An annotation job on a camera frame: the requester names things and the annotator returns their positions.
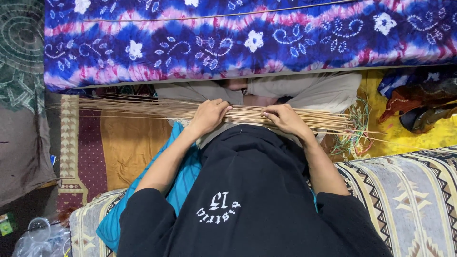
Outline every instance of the mattress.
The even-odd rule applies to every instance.
[[[456,38],[455,0],[45,0],[44,82],[447,64]]]

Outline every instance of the orange cloth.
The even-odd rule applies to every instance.
[[[127,188],[171,134],[166,119],[119,118],[126,113],[103,111],[101,138],[108,191]]]

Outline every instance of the hand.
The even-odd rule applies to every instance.
[[[232,107],[227,101],[222,99],[206,100],[195,112],[194,118],[186,127],[188,131],[200,138],[206,133],[213,131],[222,121],[224,115],[230,111]]]
[[[293,134],[300,138],[312,135],[314,138],[312,130],[289,104],[267,106],[262,109],[261,115],[269,118],[286,134]]]

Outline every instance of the left hand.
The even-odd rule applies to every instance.
[[[206,100],[195,112],[194,118],[186,127],[193,135],[200,138],[206,133],[213,131],[222,121],[224,115],[230,111],[232,107],[227,101],[222,99]]]

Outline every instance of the plastic bag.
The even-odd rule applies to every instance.
[[[70,244],[69,228],[35,218],[17,241],[12,257],[67,257],[71,256]]]

